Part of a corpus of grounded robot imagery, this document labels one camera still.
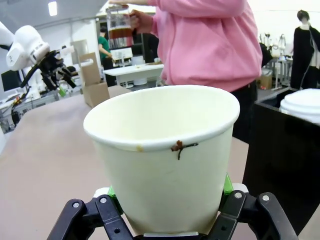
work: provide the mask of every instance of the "gray tabletop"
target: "gray tabletop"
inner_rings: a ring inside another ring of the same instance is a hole
[[[129,92],[109,88],[114,97]],[[70,199],[88,202],[109,187],[102,161],[83,131],[90,108],[82,95],[36,108],[22,118],[0,156],[0,239],[43,240]],[[229,162],[233,182],[242,182],[248,145],[234,139]],[[103,229],[93,240],[108,239]],[[255,240],[246,225],[233,240]]]

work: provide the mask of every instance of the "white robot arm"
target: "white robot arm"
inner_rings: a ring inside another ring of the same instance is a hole
[[[8,50],[6,63],[10,70],[18,71],[33,66],[23,80],[22,88],[38,69],[50,91],[59,87],[57,74],[63,75],[71,87],[76,86],[71,80],[72,75],[64,64],[61,52],[51,51],[49,44],[42,40],[32,26],[23,26],[13,34],[0,22],[0,48]]]

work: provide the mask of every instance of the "mannequin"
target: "mannequin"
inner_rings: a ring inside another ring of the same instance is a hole
[[[320,32],[310,25],[309,13],[300,10],[302,25],[294,31],[291,87],[315,89],[320,81]]]

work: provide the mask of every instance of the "paper cup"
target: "paper cup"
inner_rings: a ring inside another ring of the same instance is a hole
[[[177,85],[111,98],[83,127],[137,234],[207,233],[225,182],[238,100]]]

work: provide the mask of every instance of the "glass pitcher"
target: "glass pitcher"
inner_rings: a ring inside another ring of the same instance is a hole
[[[134,44],[128,5],[113,4],[106,9],[110,50],[130,48]]]

